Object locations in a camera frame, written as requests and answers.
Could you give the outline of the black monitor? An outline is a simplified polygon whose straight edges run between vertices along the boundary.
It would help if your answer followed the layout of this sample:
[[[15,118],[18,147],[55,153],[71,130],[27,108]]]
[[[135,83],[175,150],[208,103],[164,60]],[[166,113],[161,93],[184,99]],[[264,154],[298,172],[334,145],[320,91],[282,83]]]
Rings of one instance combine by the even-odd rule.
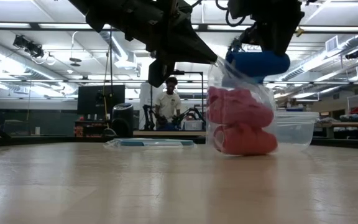
[[[125,102],[124,85],[81,86],[78,88],[77,114],[104,115],[115,105]]]

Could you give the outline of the pink bandage roll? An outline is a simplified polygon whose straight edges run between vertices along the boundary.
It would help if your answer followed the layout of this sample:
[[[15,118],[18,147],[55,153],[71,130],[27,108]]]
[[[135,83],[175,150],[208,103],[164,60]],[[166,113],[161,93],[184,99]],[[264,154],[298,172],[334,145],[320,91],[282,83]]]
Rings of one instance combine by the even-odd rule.
[[[248,124],[265,128],[273,122],[273,110],[258,102],[250,90],[209,87],[207,119],[215,124]]]

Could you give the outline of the clear lid teal seal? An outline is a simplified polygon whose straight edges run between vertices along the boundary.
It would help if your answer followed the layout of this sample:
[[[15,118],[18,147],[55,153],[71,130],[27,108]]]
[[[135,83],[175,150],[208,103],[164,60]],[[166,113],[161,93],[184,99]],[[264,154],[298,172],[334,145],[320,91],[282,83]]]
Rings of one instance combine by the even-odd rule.
[[[105,142],[103,147],[118,151],[126,149],[193,149],[197,145],[191,140],[183,139],[116,138]]]

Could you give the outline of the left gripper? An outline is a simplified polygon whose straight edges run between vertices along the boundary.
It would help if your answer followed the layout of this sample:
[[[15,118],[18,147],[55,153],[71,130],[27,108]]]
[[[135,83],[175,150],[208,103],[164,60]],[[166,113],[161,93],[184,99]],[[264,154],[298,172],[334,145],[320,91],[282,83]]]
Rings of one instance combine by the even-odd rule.
[[[127,0],[126,39],[141,41],[162,61],[214,63],[217,55],[195,32],[192,11],[185,0]]]

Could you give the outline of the blue bandage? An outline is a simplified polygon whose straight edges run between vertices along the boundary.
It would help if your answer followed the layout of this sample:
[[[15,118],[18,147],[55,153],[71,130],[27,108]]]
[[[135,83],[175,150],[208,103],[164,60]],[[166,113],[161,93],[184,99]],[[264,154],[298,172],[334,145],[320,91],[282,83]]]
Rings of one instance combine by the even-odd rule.
[[[235,52],[228,51],[225,57],[237,71],[262,84],[267,76],[286,72],[290,67],[287,54],[277,55],[272,51]]]

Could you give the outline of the person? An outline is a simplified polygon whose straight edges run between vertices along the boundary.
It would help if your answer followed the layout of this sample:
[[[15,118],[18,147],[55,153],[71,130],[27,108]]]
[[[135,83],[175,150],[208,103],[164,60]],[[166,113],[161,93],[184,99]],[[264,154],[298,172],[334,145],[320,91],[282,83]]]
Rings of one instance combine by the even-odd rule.
[[[173,123],[173,120],[180,115],[181,99],[175,92],[175,88],[178,84],[176,77],[169,77],[165,81],[166,91],[160,93],[155,100],[155,112],[163,116],[167,123]]]

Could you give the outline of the dark shelf with red items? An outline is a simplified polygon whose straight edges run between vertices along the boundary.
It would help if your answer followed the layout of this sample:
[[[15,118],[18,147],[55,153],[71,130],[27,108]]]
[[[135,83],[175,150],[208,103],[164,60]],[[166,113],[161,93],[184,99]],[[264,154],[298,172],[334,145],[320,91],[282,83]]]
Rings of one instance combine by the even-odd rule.
[[[108,128],[106,121],[75,121],[74,137],[77,138],[101,138],[104,130]]]

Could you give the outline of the white storage bin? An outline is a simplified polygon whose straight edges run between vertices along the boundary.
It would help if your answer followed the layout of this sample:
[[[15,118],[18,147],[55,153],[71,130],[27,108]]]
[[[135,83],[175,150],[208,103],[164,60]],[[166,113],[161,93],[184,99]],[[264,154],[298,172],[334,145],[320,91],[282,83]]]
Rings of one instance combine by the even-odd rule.
[[[202,120],[186,120],[183,122],[183,129],[186,131],[202,131],[203,121]]]

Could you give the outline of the pink soft object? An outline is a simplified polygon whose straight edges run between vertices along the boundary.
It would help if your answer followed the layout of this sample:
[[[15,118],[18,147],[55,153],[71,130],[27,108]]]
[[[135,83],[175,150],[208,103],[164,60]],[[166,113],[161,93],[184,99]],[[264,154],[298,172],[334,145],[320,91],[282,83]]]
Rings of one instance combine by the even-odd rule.
[[[260,156],[278,147],[273,134],[242,123],[218,126],[213,133],[212,143],[217,151],[232,156]]]

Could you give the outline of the wooden side table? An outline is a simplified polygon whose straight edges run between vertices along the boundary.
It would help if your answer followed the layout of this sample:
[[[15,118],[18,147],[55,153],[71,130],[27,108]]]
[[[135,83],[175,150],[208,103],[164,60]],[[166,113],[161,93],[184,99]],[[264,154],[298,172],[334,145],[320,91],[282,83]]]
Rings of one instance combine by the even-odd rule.
[[[326,137],[334,139],[334,128],[335,127],[352,127],[358,128],[358,122],[333,122],[333,123],[315,123],[314,126],[316,128],[325,128],[326,129]]]

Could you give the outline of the clear plastic container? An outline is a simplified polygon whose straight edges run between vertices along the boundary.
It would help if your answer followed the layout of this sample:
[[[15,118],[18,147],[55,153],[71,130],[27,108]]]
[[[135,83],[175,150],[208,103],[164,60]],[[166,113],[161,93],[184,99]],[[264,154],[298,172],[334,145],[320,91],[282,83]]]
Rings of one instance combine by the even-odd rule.
[[[276,111],[273,133],[279,151],[302,151],[311,143],[317,112]]]

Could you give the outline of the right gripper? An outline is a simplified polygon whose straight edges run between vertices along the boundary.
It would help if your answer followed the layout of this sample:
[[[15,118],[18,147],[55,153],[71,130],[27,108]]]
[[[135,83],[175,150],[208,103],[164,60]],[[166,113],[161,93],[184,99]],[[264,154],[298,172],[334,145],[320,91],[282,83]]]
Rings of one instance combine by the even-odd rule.
[[[301,10],[299,0],[228,0],[228,15],[232,19],[241,19],[235,24],[228,22],[231,27],[241,25],[249,16],[254,23],[241,34],[241,42],[257,45],[263,50],[260,31],[278,25],[284,25],[286,29],[296,28],[305,13]]]

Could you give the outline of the blue storage bin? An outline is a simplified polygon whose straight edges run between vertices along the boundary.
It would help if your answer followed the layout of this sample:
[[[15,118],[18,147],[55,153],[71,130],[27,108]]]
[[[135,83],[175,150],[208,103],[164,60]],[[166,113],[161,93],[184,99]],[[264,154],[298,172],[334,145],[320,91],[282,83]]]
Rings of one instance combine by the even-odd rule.
[[[173,124],[173,123],[167,123],[163,126],[159,127],[159,130],[161,131],[181,131],[181,127],[179,125]]]

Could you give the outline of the wooden background table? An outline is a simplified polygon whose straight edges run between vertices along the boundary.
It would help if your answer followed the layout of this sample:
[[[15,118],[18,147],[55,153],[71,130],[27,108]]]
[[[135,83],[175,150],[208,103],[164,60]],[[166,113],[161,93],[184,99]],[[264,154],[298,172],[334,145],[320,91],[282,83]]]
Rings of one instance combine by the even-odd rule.
[[[205,137],[206,131],[134,131],[135,137],[147,136],[151,137]]]

